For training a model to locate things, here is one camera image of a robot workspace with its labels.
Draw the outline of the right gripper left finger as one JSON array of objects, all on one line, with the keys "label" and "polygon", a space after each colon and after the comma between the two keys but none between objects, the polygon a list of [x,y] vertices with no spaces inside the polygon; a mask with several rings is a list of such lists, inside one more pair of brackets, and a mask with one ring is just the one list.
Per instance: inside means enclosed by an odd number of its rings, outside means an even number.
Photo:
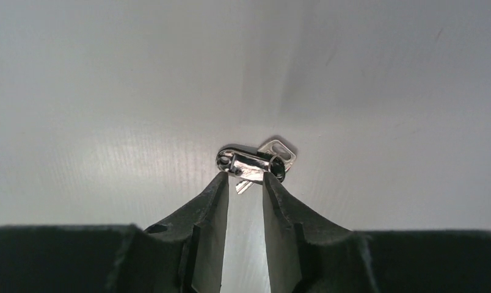
[{"label": "right gripper left finger", "polygon": [[147,229],[124,227],[108,291],[220,292],[228,203],[228,175],[220,172],[199,195]]}]

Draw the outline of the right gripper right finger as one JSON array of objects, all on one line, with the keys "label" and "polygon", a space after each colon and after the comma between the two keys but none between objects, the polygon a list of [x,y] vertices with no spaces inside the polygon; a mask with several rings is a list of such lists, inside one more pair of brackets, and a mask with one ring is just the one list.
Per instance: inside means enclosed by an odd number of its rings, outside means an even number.
[{"label": "right gripper right finger", "polygon": [[366,238],[318,214],[271,173],[263,219],[272,292],[374,292]]}]

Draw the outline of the black capped silver key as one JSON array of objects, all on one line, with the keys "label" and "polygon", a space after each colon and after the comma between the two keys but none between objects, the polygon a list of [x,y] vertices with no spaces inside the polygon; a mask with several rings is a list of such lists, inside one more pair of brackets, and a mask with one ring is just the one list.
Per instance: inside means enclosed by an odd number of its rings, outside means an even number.
[{"label": "black capped silver key", "polygon": [[271,137],[257,148],[227,145],[216,154],[216,166],[239,180],[237,194],[243,194],[254,184],[263,183],[264,173],[272,173],[279,181],[297,159],[296,151],[278,137]]}]

